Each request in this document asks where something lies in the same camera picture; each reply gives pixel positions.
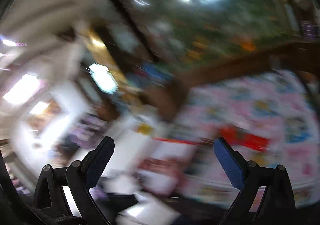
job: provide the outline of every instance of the metal screw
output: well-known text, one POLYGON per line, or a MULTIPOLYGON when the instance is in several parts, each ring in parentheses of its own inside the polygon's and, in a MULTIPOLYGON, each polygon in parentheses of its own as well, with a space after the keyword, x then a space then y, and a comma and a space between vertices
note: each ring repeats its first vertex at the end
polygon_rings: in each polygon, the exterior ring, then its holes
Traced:
POLYGON ((251 166, 251 167, 255 167, 257 166, 257 163, 255 161, 248 161, 248 165, 251 166))
POLYGON ((46 164, 44 167, 43 167, 43 171, 47 171, 47 170, 50 170, 50 165, 46 164))
POLYGON ((284 170, 285 170, 285 167, 284 167, 282 164, 278 165, 278 168, 279 168, 279 170, 281 170, 281 171, 284 171, 284 170))
POLYGON ((73 163, 72 163, 72 166, 73 167, 78 167, 78 166, 80 166, 81 165, 81 162, 80 161, 74 161, 73 163))

